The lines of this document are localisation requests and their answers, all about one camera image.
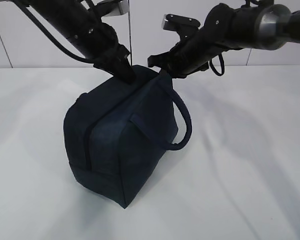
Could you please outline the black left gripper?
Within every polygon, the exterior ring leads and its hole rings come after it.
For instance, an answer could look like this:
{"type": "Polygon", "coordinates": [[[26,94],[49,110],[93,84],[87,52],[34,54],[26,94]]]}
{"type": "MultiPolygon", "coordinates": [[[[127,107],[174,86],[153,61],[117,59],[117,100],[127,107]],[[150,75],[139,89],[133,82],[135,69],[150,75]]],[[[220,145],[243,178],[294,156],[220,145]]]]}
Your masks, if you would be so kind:
{"type": "Polygon", "coordinates": [[[105,34],[105,49],[94,59],[93,66],[115,75],[127,84],[132,84],[136,74],[129,63],[131,52],[119,43],[117,33],[112,26],[102,23],[100,27],[105,34]]]}

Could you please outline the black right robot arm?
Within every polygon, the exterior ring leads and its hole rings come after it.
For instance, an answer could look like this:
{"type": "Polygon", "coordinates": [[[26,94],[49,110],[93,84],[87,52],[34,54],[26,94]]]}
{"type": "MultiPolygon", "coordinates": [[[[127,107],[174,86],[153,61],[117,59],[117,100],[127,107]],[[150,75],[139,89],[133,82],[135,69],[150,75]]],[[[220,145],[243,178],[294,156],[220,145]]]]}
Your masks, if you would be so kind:
{"type": "Polygon", "coordinates": [[[272,0],[247,0],[237,9],[219,3],[204,24],[166,14],[162,28],[176,32],[180,40],[169,51],[149,56],[148,67],[159,67],[175,79],[208,69],[221,77],[225,73],[224,52],[275,51],[286,43],[300,44],[300,10],[292,12],[272,0]]]}

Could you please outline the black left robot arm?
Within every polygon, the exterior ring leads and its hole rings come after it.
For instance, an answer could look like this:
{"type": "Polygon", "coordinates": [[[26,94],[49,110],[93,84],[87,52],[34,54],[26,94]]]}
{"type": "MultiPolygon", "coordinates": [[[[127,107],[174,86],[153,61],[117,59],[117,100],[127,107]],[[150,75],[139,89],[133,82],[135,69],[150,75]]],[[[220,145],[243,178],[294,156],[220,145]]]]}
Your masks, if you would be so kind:
{"type": "Polygon", "coordinates": [[[102,21],[103,17],[120,16],[129,12],[126,0],[103,0],[94,4],[80,0],[15,0],[13,3],[41,30],[41,32],[70,58],[93,65],[128,84],[136,79],[129,63],[130,51],[120,44],[115,29],[102,21]],[[32,7],[51,24],[81,54],[65,48],[29,11],[32,7]]]}

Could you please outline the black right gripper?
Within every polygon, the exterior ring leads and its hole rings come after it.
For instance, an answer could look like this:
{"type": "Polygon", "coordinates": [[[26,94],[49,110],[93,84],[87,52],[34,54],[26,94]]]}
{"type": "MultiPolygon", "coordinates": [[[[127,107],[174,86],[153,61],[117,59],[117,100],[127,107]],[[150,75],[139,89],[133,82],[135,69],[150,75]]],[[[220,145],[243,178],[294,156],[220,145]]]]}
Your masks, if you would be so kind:
{"type": "Polygon", "coordinates": [[[170,51],[151,55],[147,59],[148,67],[159,67],[171,77],[184,79],[200,71],[206,71],[208,61],[215,57],[215,47],[211,44],[185,44],[175,46],[170,51]]]}

